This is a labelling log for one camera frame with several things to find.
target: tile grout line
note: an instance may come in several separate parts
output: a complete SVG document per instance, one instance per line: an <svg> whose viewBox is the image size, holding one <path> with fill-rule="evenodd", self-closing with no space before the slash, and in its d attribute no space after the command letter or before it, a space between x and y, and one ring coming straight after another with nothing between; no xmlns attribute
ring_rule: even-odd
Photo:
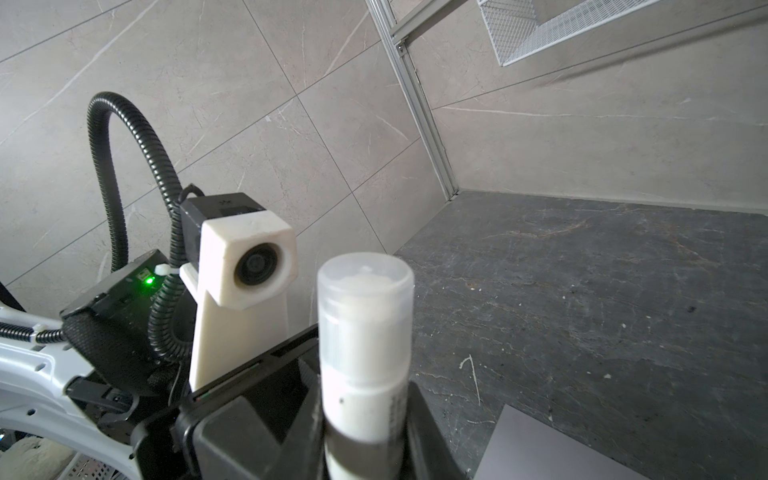
<svg viewBox="0 0 768 480"><path fill-rule="evenodd" d="M109 11L111 11L111 10L114 10L115 8L118 8L118 7L122 6L122 5L125 5L125 4L129 3L129 2L131 2L131 0L127 0L126 2L123 2L123 3L121 3L120 5L117 5L117 6L113 7L113 8L110 8L109 10L105 11L104 13L108 13ZM254 126L256 123L258 123L259 121L263 120L263 119L264 119L266 116L268 116L269 114L271 114L271 113L272 113L273 111L275 111L277 108L280 108L281 106L285 105L285 103L288 103L289 101L291 101L291 100L293 100L293 99L295 98L295 99L297 99L297 100L299 101L299 104L301 104L301 107L302 107L302 109L304 110L304 113L306 114L307 118L309 118L309 120L310 120L310 123L312 123L312 126L315 128L315 132L317 133L317 136L320 138L320 141L322 141L322 142L323 142L323 146L325 147L326 151L328 152L328 155L331 157L331 160L333 161L333 164L334 164L334 165L336 165L336 169L339 171L339 174L341 175L341 178L344 180L344 183L346 184L347 188L349 189L349 194L347 194L347 195L345 195L345 196L344 196L344 198L347 198L347 197L348 197L348 196L349 196L349 195L350 195L350 194L353 192L352 188L349 186L349 182L347 182L347 181L346 181L346 178L344 177L344 174L342 174L342 173L341 173L341 169L339 169L339 165L336 163L336 159L334 159L334 158L333 158L333 155L331 154L330 150L328 150L328 147L327 147L327 145L326 145L326 142L323 140L323 137L320 135L320 132L318 132L318 131L317 131L317 127L315 127L315 123L314 123L314 121L312 120L312 118L310 117L310 114L309 114L309 113L307 113L306 109L304 108L304 104L302 104L302 103L301 103L301 99L299 98L299 95L296 93L296 90L293 88L293 85L290 83L290 80L288 79L287 75L285 75L285 71L283 71L283 66L282 66L282 65L280 65L280 62L277 60L277 56L275 56L274 52L272 51L272 48L271 48L271 47L270 47L270 45L269 45L269 42L267 42L267 41L266 41L266 37L264 37L263 33L261 33L261 28L259 28L259 25L256 23L256 19L255 19L255 18L253 18L253 15L250 13L250 10L248 9L248 5L246 5L246 3L245 3L245 0L243 0L243 6L245 6L246 10L248 11L248 14L250 15L251 19L253 20L253 23L256 25L256 28L259 30L259 33L261 34L262 38L264 39L264 43L266 43L266 46L269 48L270 52L272 52L272 56L273 56L273 57L275 57L275 61L277 62L277 65L278 65L278 67L280 68L280 70L283 72L283 76L285 76L286 80L288 81L288 85L290 85L290 87L291 87L291 90L292 90L292 91L293 91L293 93L294 93L294 96L293 96L293 97L291 97L291 98L289 98L289 99L288 99L288 100L286 100L285 102L283 102L281 105L278 105L276 108L274 108L273 110L269 111L268 113L266 113L264 116L262 116L261 118L257 119L257 120L256 120L256 121L254 121L253 123L251 123L251 124L248 124L248 125L247 125L245 128L243 128L242 130L238 131L237 133L235 133L235 134L234 134L234 135L232 135L231 137L227 138L225 141L221 142L220 144L218 144L216 147L212 148L211 150L209 150L209 151L208 151L208 152L206 152L205 154L201 155L201 156L200 156L199 158L197 158L195 161L191 162L189 165L187 165L186 167L184 167L184 168L182 168L181 170L179 170L179 171L177 172L177 174L180 174L181 172L185 171L187 168L191 167L192 165L195 165L195 164L196 164L198 161L200 161L200 160L203 160L205 157L207 157L209 154L212 154L212 153L213 153L215 150L217 150L218 148L220 148L222 145L224 145L224 144L225 144L225 143L227 143L228 141L232 140L232 139L233 139L233 138L235 138L237 135L239 135L239 134L242 134L242 133L243 133L245 130L248 130L249 128L251 128L252 126ZM343 66L344 66L344 65L346 65L347 63L351 62L352 60L354 60L355 58L357 58L357 57L358 57L358 56L360 56L361 54L365 53L365 52L366 52L366 51L368 51L368 50L369 50L371 47L374 47L374 46L378 45L378 43L380 43L380 42L381 42L381 40L378 40L378 41L376 41L375 43L373 43L372 45L370 45L370 46L369 46L368 48L366 48L365 50L361 51L360 53L358 53L358 54L357 54L357 55L355 55L354 57L352 57L352 58L350 58L349 60L345 61L344 63L342 63L342 64L341 64L341 65L339 65L338 67L334 68L334 69L333 69L333 71L331 71L331 72L330 72L328 75L326 75L326 76L324 76L324 77L320 78L319 80L317 80L317 81L315 81L314 83L312 83L312 84L311 84L309 87L307 87L307 88L305 88L304 90L302 90L302 93L303 93L304 91L308 90L309 88L311 88L312 86L314 86L315 84L317 84L318 82L322 81L324 78L327 78L327 77L329 77L331 74L333 74L333 72L335 72L335 71L339 70L341 67L343 67ZM382 170L382 168L386 167L386 166L387 166L387 165L388 165L388 164L389 164L389 163L390 163L392 160L395 160L395 158L397 158L397 157L398 157L398 156L399 156L399 155L400 155L400 154L401 154L403 151L407 150L407 149L408 149L408 148L409 148L411 145L413 145L413 144L414 144L416 141L413 141L413 142L412 142L412 143L411 143L411 144L410 144L408 147L406 147L405 149L403 149L402 151L400 151L400 152L399 152L397 155L395 155L395 157L393 157L391 160L389 160L389 161L388 161L386 164L384 164L384 165L383 165L381 168L379 168L379 169L378 169L376 172L374 172L374 173L373 173L373 174L372 174L370 177L366 178L366 179L365 179L365 180L364 180L364 181L363 181L363 182L362 182L362 183L361 183L361 184L358 186L358 188L359 188L360 186L362 186L362 184L364 184L365 182L367 182L367 181L368 181L368 180L369 180L369 179L370 179L370 178L371 178L373 175L375 175L375 174L379 173L379 172ZM139 201L139 200L141 200L142 198L146 197L148 194L152 193L152 192L153 192L153 191L155 191L156 189L157 189L157 185L155 185L155 186L154 186L154 187L152 187L150 190L148 190L147 192L145 192L145 193L143 193L142 195L140 195L138 198L136 198L136 200L133 200L133 201L131 201L129 204L125 204L125 205L123 206L123 209L125 209L125 208L128 208L128 207L130 207L131 205L135 204L136 202L138 202L138 201ZM317 222L317 221L318 221L320 218L322 218L323 216L325 216L325 214L327 214L327 213L328 213L328 212L325 212L323 215L321 215L320 217L318 217L317 219L315 219L315 220L314 220L314 221L313 221L313 222L310 224L310 227L311 227L311 226L312 226L312 225L313 225L315 222ZM88 231L86 231L85 233L83 233L82 235L80 235L79 237L77 237L77 238L75 238L74 240L72 240L71 242L67 243L67 244L66 244L66 245L64 245L62 248L60 248L60 249L56 250L54 253L52 253L52 254L51 254L51 255L49 255L48 257L46 257L46 258L44 258L43 260L41 260L40 262L36 263L34 266L32 266L31 268L29 268L28 270L26 270L26 271L25 271L24 273L22 273L21 275L17 276L16 278L14 278L13 280L11 280L10 282L6 283L6 286L11 286L11 285L12 285L12 284L13 284L15 281L17 281L18 279L22 278L22 277L23 277L24 275L26 275L27 273L30 273L30 272L31 272L31 271L33 271L35 268L37 268L37 267L41 266L43 263L45 263L45 262L47 262L48 260L50 260L52 257L54 257L55 255L57 255L58 253L60 253L62 250L64 250L65 248L69 247L70 245L72 245L74 242L76 242L76 241L80 240L82 237L85 237L86 235L88 235L88 234L89 234L90 232L92 232L93 230L95 230L95 229L99 228L99 227L100 227L100 226L101 226L103 223L107 223L107 221L106 221L106 220L102 220L100 223L98 223L97 225L93 226L91 229L89 229ZM303 232L304 232L304 230L302 230L301 232L299 232L299 233L298 233L296 236L298 237L298 236L299 236L301 233L303 233ZM379 238L379 236L378 236L378 234L376 234L376 231L375 231L375 230L373 231L373 233L376 235L376 239L378 239L378 238Z"/></svg>
<svg viewBox="0 0 768 480"><path fill-rule="evenodd" d="M329 208L327 212L325 212L324 214L320 215L315 220L313 220L312 223L310 223L309 225L304 227L304 230L301 230L299 233L296 234L296 238L298 239L299 235L301 235L302 233L306 232L312 225L314 225L315 223L319 222L321 218L323 218L324 216L329 214L331 212L331 210L333 210L334 208L338 207L340 203L342 203L344 200L347 199L347 197L349 197L349 195L352 195L352 192L349 192L347 195L344 195L344 198L339 200L338 202L336 202L336 204L333 205L333 207Z"/></svg>
<svg viewBox="0 0 768 480"><path fill-rule="evenodd" d="M277 59L277 55L275 55L274 50L272 50L272 45L270 45L270 43L266 40L266 37L264 36L264 32L261 31L261 27L256 22L256 19L253 17L253 13L251 13L250 8L248 8L248 4L245 2L245 0L242 0L242 1L243 1L243 7L245 7L246 11L248 12L248 15L250 15L250 19L253 20L253 24L256 26L256 30L259 31L259 35L261 35L261 38L264 40L264 44L270 50L272 57L275 59L275 63L277 63L277 67L280 69L281 72L283 72L283 76L288 82L288 85L290 86L290 89L293 92L293 96L297 97L299 94L296 93L296 89L293 87L293 84L290 82L290 78L288 78L288 75L286 75L286 71L283 70L283 66L280 64L280 60Z"/></svg>
<svg viewBox="0 0 768 480"><path fill-rule="evenodd" d="M384 170L384 168L385 168L387 165L391 164L391 163L392 163L392 162L393 162L393 161L394 161L394 160L395 160L397 157L399 157L400 155L402 155L402 154L403 154L403 152L405 152L406 150L408 150L410 147L412 147L412 146L413 146L413 144L414 144L414 143L416 143L417 141L419 141L419 140L421 140L421 139L422 139L422 138L421 138L421 135L419 135L419 136L418 136L418 137L417 137L417 138L416 138L414 141L412 141L412 142L411 142L411 143L408 145L408 147L405 147L405 148L403 148L403 149L402 149L400 152L398 152L398 154L397 154L397 155L395 155L395 156L394 156L394 157L392 157L390 160L388 160L388 161L387 161L387 163L385 163L384 165L382 165L382 166L381 166L381 167L380 167L380 168L379 168L377 171L375 171L375 172L373 172L372 174L370 174L370 176L369 176L368 178L366 178L365 180L363 180L363 181L362 181L362 183L361 183L360 185L358 185L357 187L355 187L355 190L352 190L352 192L353 192L353 193L354 193L354 192L357 192L357 190L359 190L359 189L360 189L360 187L362 187L363 185L365 185L365 184L366 184L366 182L367 182L368 180L372 179L372 178L373 178L373 177L374 177L374 176L375 176L377 173L379 173L381 170Z"/></svg>
<svg viewBox="0 0 768 480"><path fill-rule="evenodd" d="M227 138L225 141L221 142L221 143L220 143L220 144L218 144L216 147L214 147L213 149L211 149L211 150L210 150L210 151L208 151L207 153L203 154L203 155L202 155L200 158L198 158L197 160L193 161L192 163L190 163L190 164L189 164L189 165L187 165L186 167L182 168L181 170L177 171L176 173L177 173L177 174L180 174L181 172L185 171L187 168L191 167L192 165L195 165L195 164L196 164L198 161L201 161L201 160L203 160L205 157L207 157L208 155L212 154L212 153L213 153L215 150L217 150L219 147L221 147L222 145L224 145L224 144L225 144L225 143L227 143L228 141L230 141L230 140L232 140L233 138L235 138L237 135L239 135L239 134L242 134L244 131L246 131L246 130L248 130L249 128L251 128L252 126L254 126L254 125L255 125L256 123L258 123L260 120L263 120L263 119L264 119L264 117L262 117L262 118L259 118L259 120L256 120L256 121L254 121L252 124L248 125L248 126L247 126L247 127L245 127L243 130L241 130L241 131L238 131L237 133L235 133L235 135L232 135L231 137ZM123 205L123 210L125 210L126 208L128 208L128 207L130 207L131 205L135 204L136 202L138 202L138 201L139 201L139 200L141 200L142 198L146 197L147 195L151 194L151 193L152 193L152 192L154 192L155 190L157 190L157 185L154 185L154 186L153 186L153 187L152 187L150 190L147 190L146 192L144 192L142 195L140 195L139 197L137 197L137 198L136 198L136 200L133 200L133 201L131 201L130 203ZM61 252L63 249L65 249L65 248L69 247L69 246L70 246L70 245L72 245L74 242L76 242L76 241L80 240L82 237L85 237L86 235L88 235L88 234L89 234L90 232L92 232L93 230L95 230L95 229L99 228L99 227L100 227L100 225L102 225L103 223L107 223L107 221L106 221L106 220L102 220L102 221L101 221L101 222L99 222L97 225L95 225L94 227L92 227L91 229L89 229L87 232L85 232L85 233L83 233L82 235L80 235L79 237L75 238L75 239L74 239L74 240L72 240L70 243L67 243L66 245L64 245L64 246L63 246L62 248L60 248L59 250L56 250L56 251L55 251L54 253L52 253L51 255L49 255L49 256L48 256L48 257L46 257L45 259L41 260L39 263L35 264L35 265L34 265L32 268L30 268L29 270L25 271L25 272L24 272L24 273L22 273L21 275L17 276L16 278L14 278L14 279L13 279L13 280L11 280L10 282L8 282L8 284L7 284L7 285L8 285L8 286L10 286L10 285L11 285L12 283L14 283L16 280L18 280L18 279L22 278L22 277L23 277L24 275L26 275L27 273L29 273L29 272L33 271L35 268L39 267L39 266L40 266L40 265L42 265L43 263L45 263L45 262L47 262L48 260L50 260L50 259L51 259L53 256L55 256L57 253L60 253L60 252Z"/></svg>
<svg viewBox="0 0 768 480"><path fill-rule="evenodd" d="M382 165L381 168L379 168L377 171L373 172L373 174L370 177L366 178L360 185L357 186L357 188L355 190L352 191L352 196L355 197L355 202L357 202L357 206L360 207L360 211L362 212L362 215L366 218L366 221L368 222L368 225L371 226L371 231L373 232L374 235L376 235L376 239L379 241L379 245L382 246L382 250L384 250L384 253L387 253L387 254L389 254L389 252L386 251L386 248L384 248L384 243L382 243L382 240L379 238L379 234L376 232L376 229L373 228L373 223L371 223L371 220L368 219L368 214L366 214L366 211L362 208L362 205L360 205L360 200L357 200L357 195L355 195L355 192L357 192L357 190L359 190L360 187L365 185L368 180L372 179L377 173L379 173L381 170L383 170L384 167L386 167L387 165L391 164L397 157L402 155L402 153L404 151L408 150L414 143L416 143L417 141L419 141L421 139L422 139L421 136L419 136L419 138L416 138L413 142L411 142L411 144L408 147L405 147L400 153L398 153L397 155L392 157L392 160L390 160L387 163L385 163L384 165Z"/></svg>
<svg viewBox="0 0 768 480"><path fill-rule="evenodd" d="M341 67L343 67L344 65L350 63L352 60L354 60L355 58L359 57L360 55L362 55L363 53L368 51L371 47L374 47L374 46L378 45L381 42L381 39L379 39L377 41L374 41L371 45L369 45L368 47L365 47L360 53L356 54L354 57L350 58L349 60L347 60L344 63L340 64L338 67L334 68L332 71L329 71L327 74L325 74L322 77L318 78L313 83L311 83L309 86L304 87L303 90L297 92L296 89L293 87L293 84L291 83L290 79L288 78L288 75L286 75L285 70L283 70L283 66L280 64L280 60L277 59L277 55L275 55L274 50L272 50L272 46L267 41L266 36L264 35L264 33L261 31L261 27L259 26L258 22L256 21L256 18L253 17L253 13L251 13L250 8L248 8L248 4L245 2L245 0L242 0L242 1L243 1L243 5L245 5L245 9L248 11L248 15L250 15L251 20L253 20L253 23L256 25L256 28L259 30L259 33L261 34L261 38L264 39L264 43L266 43L266 46L269 48L270 52L272 52L272 56L275 58L275 61L277 62L277 66L280 67L280 70L283 72L283 75L285 76L286 80L288 80L288 83L290 84L290 87L293 90L293 93L295 95L299 95L299 94L304 93L305 91L309 90L311 87L313 87L318 82L322 81L325 78L328 78L334 71L339 70Z"/></svg>
<svg viewBox="0 0 768 480"><path fill-rule="evenodd" d="M613 51L611 53L607 53L605 55L601 55L599 57L590 58L589 60L584 60L584 61L581 61L579 63L573 64L573 65L569 65L567 67L558 68L557 70L548 71L547 73L536 75L535 77L526 78L525 80L516 81L515 83L509 84L509 85L505 85L503 87L494 88L492 90L484 91L484 92L479 93L477 95L473 95L473 96L467 97L467 98L462 98L461 100L453 101L453 102L447 103L445 105L440 105L439 107L434 107L434 108L430 108L430 109L432 111L435 111L435 110L438 110L438 109L443 108L443 107L450 107L451 105L455 105L455 104L461 103L463 101L472 100L473 98L481 97L482 95L485 95L485 94L491 94L491 93L493 93L495 91L504 90L505 88L514 87L515 85L524 84L527 81L537 80L539 78L546 77L547 75L550 75L550 74L554 74L554 73L558 73L560 71L568 70L569 68L580 67L580 66L582 66L584 64L587 64L587 63L589 63L591 61L601 60L603 58L610 57L611 55L615 55L615 54L623 53L625 51L629 51L629 50L631 50L633 48L644 47L645 45L648 45L648 44L653 43L655 41L664 40L666 38L674 37L675 35L680 35L680 34L683 34L683 33L688 33L689 31L695 30L697 28L706 27L708 25L712 25L713 23L721 22L723 20L728 20L729 18L737 17L737 16L743 15L745 13L754 12L755 10L760 10L761 8L768 8L768 5L760 5L758 7L749 8L747 10L744 10L743 12L734 13L732 15L728 15L727 17L722 17L722 18L718 18L717 20L712 20L711 22L704 22L701 25L695 25L693 27L686 28L684 30L680 30L680 31L676 31L674 33L670 33L669 35L663 35L663 36L661 36L659 38L654 38L653 40L643 41L641 43L638 43L637 45L632 45L631 47L622 48L621 50L616 50L616 51Z"/></svg>
<svg viewBox="0 0 768 480"><path fill-rule="evenodd" d="M366 222L368 222L368 225L371 227L371 231L376 236L376 239L379 241L379 245L382 246L382 250L384 250L384 253L389 253L388 251L386 251L386 248L384 248L384 243L382 243L382 239L379 238L379 234L376 232L376 229L373 228L373 223L371 223L371 220L368 220L368 215L366 215L366 211L362 209L362 205L360 205L360 200L357 200L357 197L355 196L355 192L352 192L351 194L352 194L352 197L355 199L355 203L357 203L357 207L362 212L362 215L366 218Z"/></svg>
<svg viewBox="0 0 768 480"><path fill-rule="evenodd" d="M233 138L235 138L237 135L239 135L239 134L242 134L242 133L243 133L245 130L248 130L249 128L251 128L251 127L252 127L252 126L254 126L256 123L258 123L259 121L263 120L263 119L264 119L264 117L260 118L259 120L256 120L256 121L254 121L252 124L248 125L248 126L247 126L247 127L245 127L243 130L241 130L241 131L237 132L237 133L236 133L235 135L233 135L232 137L230 137L230 138L226 139L224 142L222 142L221 144L219 144L219 145L217 145L216 147L214 147L214 148L213 148L213 150L209 151L208 153L204 154L202 157L198 158L197 160L195 160L195 161L194 161L194 162L192 162L191 164L189 164L189 165L187 165L186 167L184 167L184 168L182 168L181 170L179 170L179 171L178 171L178 173L181 173L181 172L185 171L187 168L189 168L189 167L191 167L192 165L196 164L198 161L200 161L200 160L203 160L203 158L204 158L204 157L207 157L209 154L212 154L212 153L213 153L215 150L217 150L219 147L221 147L222 145L224 145L224 144L225 144L225 143L227 143L228 141L232 140L232 139L233 139ZM302 234L302 233L304 232L304 230L306 230L307 228L309 228L309 227L311 227L312 225L314 225L314 223L315 223L315 222L317 222L319 219L323 218L323 217L324 217L324 216L325 216L325 215L326 215L328 212L330 212L330 211L331 211L331 210L332 210L332 209L333 209L333 208L334 208L336 205L340 204L340 203L341 203L341 202L342 202L342 201L343 201L345 198L347 198L347 197L348 197L350 194L353 194L355 191L357 191L357 190L358 190L358 189L359 189L359 188L360 188L360 187L361 187L361 186L362 186L362 185L363 185L365 182L367 182L367 181L368 181L368 180L370 180L370 179L371 179L371 178L372 178L374 175L376 175L377 173L379 173L379 172L380 172L380 171L381 171L381 170L382 170L384 167L386 167L387 165L391 164L391 163L392 163L392 161L394 161L394 160L395 160L397 157L399 157L399 156L402 154L402 152L404 152L404 151L408 150L408 149L409 149L409 148L410 148L410 147L411 147L411 146L412 146L414 143L416 143L416 142L417 142L417 141L419 141L419 140L421 140L421 137L419 137L419 138L416 138L416 139L415 139L413 142L411 142L411 144L410 144L408 147L405 147L405 148L404 148L402 151L400 151L400 152L399 152L397 155L395 155L395 156L392 158L392 160L388 161L387 163L385 163L384 165L382 165L382 166L381 166L381 168L379 168L377 171L373 172L373 174L371 174L371 175L370 175L368 178L366 178L366 179L365 179L365 180L364 180L364 181L363 181L363 182L362 182L360 185L358 185L358 187L357 187L357 188L355 188L355 190L352 190L352 189L349 187L349 184L348 184L348 183L346 183L346 178L344 178L344 175L343 175L343 174L341 174L341 170L339 170L339 174L341 174L341 178L344 180L344 183L346 183L346 186L347 186L347 188L349 189L349 193L348 193L347 195L345 195L343 199L339 200L339 201L338 201L338 202L337 202L335 205L333 205L333 207L331 207L330 209L328 209L328 211L327 211L327 212L325 212L324 214L322 214L322 215L320 215L319 217L317 217L317 218L316 218L316 219L315 219L315 220L314 220L312 223L310 223L310 225L309 225L309 226L307 226L307 227L305 227L303 230L301 230L301 232L299 232L299 233L298 233L296 236L298 237L300 234ZM323 138L322 138L322 137L320 137L320 141L322 141L322 142L323 142L323 146L325 146L325 142L323 141ZM334 164L336 164L336 160L334 160L334 159L333 159L333 155L331 155L330 151L328 152L328 155L331 157L331 160L333 161L333 163L334 163ZM147 192L145 192L145 193L143 193L142 195L140 195L140 196L139 196L139 197L138 197L136 200L133 200L133 201L131 201L129 204L125 204L125 205L123 206L123 210L125 210L126 208L128 208L128 207L130 207L131 205L135 204L136 202L138 202L138 201L139 201L139 200L141 200L142 198L146 197L147 195L151 194L151 193L152 193L152 192L154 192L155 190L157 190L157 185L155 185L155 186L154 186L154 187L152 187L150 190L148 190ZM29 268L29 270L26 270L24 273L22 273L21 275L17 276L16 278L14 278L14 279L13 279L13 280L11 280L10 282L6 283L5 285L6 285L6 286L11 286L11 285L12 285L12 284L13 284L13 283L16 281L16 280L18 280L18 279L22 278L22 277L23 277L24 275L26 275L27 273L30 273L30 272L31 272L31 271L33 271L35 268L37 268L37 267L41 266L43 263L47 262L47 261L48 261L48 260L50 260L52 257L56 256L56 254L60 253L60 252L61 252L62 250L64 250L65 248L69 247L70 245L72 245L72 244L73 244L73 243L75 243L76 241L80 240L82 237L85 237L86 235L88 235L88 234L89 234L90 232L92 232L93 230L96 230L97 228L99 228L99 227L100 227L102 224L104 224L104 223L107 223L107 221L106 221L106 220L102 220L102 221L101 221L101 222L99 222L97 225L95 225L95 226L93 226L92 228L88 229L88 231L86 231L85 233L83 233L83 234L82 234L82 235L80 235L79 237L75 238L75 239L74 239L74 240L72 240L71 242L67 243L67 244L66 244L66 245L64 245L62 248L60 248L60 249L56 250L54 253L52 253L51 255L47 256L47 257L46 257L46 258L44 258L43 260L40 260L40 262L38 262L38 263L36 263L34 266L30 267L30 268ZM375 230L373 231L373 233L376 235L376 238L378 239L378 237L379 237L379 236L378 236L378 234L376 234L376 231L375 231Z"/></svg>
<svg viewBox="0 0 768 480"><path fill-rule="evenodd" d="M53 38L56 38L56 37L58 37L59 35L63 35L63 34L65 34L65 33L67 33L68 31L74 30L74 29L76 29L77 27L79 27L80 25L83 25L83 24L85 24L85 23L88 23L88 22L90 22L91 20L93 20L93 19L95 19L95 18L97 18L97 17L101 17L101 16L102 16L103 14L105 14L105 13L109 13L109 12L111 12L112 10L115 10L116 8L120 8L121 6L123 6L123 5L127 4L127 3L131 3L131 0L126 0L125 2L122 2L121 4L114 6L114 7L110 8L109 10L104 10L103 12L100 12L98 15L94 15L94 16L92 16L92 17L90 17L90 18L86 19L86 20L83 20L82 22L80 22L80 23L78 23L78 24L76 24L76 25L72 25L70 28L67 28L67 29L66 29L66 30L64 30L64 31L60 31L60 32L59 32L59 33L57 33L56 35L51 35L50 37L46 38L45 40L40 40L40 41L39 41L39 42L37 42L36 44L34 44L34 45L30 45L30 46L28 46L27 48L25 48L24 50L21 50L21 51L17 51L16 53L14 53L13 55L11 55L10 57L6 57L6 58L3 58L2 60L0 60L0 64L1 64L2 62L6 61L6 60L10 60L11 58L14 58L14 57L16 57L16 56L19 56L19 55L21 55L21 54L22 54L22 53L24 53L25 51L29 51L29 50L32 50L34 47L37 47L38 45L42 45L42 44L44 44L45 42L47 42L48 40L52 40Z"/></svg>

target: plastic tube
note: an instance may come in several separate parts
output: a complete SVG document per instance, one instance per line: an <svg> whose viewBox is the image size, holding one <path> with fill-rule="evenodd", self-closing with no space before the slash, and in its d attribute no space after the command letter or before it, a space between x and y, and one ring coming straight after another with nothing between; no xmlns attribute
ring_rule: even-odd
<svg viewBox="0 0 768 480"><path fill-rule="evenodd" d="M172 268L180 268L187 262L187 253L179 212L179 195L182 188L176 170L160 138L139 109L122 95L102 91L94 95L88 105L88 138L91 142L91 156L96 167L101 198L107 210L112 245L112 271L119 270L128 262L128 236L109 144L109 117L113 113L131 131L152 170L157 189L170 216L169 264ZM184 282L178 274L167 275L152 303L147 323L147 337L152 350L158 358L170 362L186 358L192 353L192 342L178 339L174 335L172 323L176 305L184 294L184 289Z"/></svg>
<svg viewBox="0 0 768 480"><path fill-rule="evenodd" d="M411 364L413 272L348 253L317 273L326 464L332 480L395 478Z"/></svg>
<svg viewBox="0 0 768 480"><path fill-rule="evenodd" d="M62 343L67 341L64 338L64 333L59 329L40 330L37 332L30 326L19 326L5 322L0 322L0 337L35 343Z"/></svg>

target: zip tie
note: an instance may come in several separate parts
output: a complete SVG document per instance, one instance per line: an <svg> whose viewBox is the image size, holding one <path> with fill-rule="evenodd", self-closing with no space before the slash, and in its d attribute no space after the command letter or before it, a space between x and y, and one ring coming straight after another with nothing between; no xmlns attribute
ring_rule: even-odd
<svg viewBox="0 0 768 480"><path fill-rule="evenodd" d="M160 276L168 276L168 275L178 275L180 269L178 268L171 268L170 265L167 263L160 263L159 265L154 266L154 274L160 275Z"/></svg>
<svg viewBox="0 0 768 480"><path fill-rule="evenodd" d="M32 333L29 334L29 342L30 343L37 343L38 342L38 334L40 332L44 332L47 329L48 329L48 327L46 325L43 325L42 323L36 323L32 327Z"/></svg>

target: white plastic bracket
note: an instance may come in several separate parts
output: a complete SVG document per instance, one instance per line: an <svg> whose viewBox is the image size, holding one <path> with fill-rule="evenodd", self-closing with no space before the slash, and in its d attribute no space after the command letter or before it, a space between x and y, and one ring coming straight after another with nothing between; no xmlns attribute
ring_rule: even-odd
<svg viewBox="0 0 768 480"><path fill-rule="evenodd" d="M235 274L237 264L262 243L277 252L277 267L265 282L245 285ZM288 339L286 292L297 275L296 234L273 212L203 223L200 268L187 263L180 269L197 301L190 366L193 391Z"/></svg>
<svg viewBox="0 0 768 480"><path fill-rule="evenodd" d="M180 268L173 268L167 263L159 263L158 265L154 266L154 274L160 276L178 274L180 271Z"/></svg>

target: white cylinder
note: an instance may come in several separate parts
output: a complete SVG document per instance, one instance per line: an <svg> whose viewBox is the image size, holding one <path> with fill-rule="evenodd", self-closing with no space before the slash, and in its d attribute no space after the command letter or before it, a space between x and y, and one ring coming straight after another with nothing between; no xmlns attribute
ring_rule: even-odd
<svg viewBox="0 0 768 480"><path fill-rule="evenodd" d="M332 480L392 480L402 465L413 271L348 253L317 273L326 464Z"/></svg>

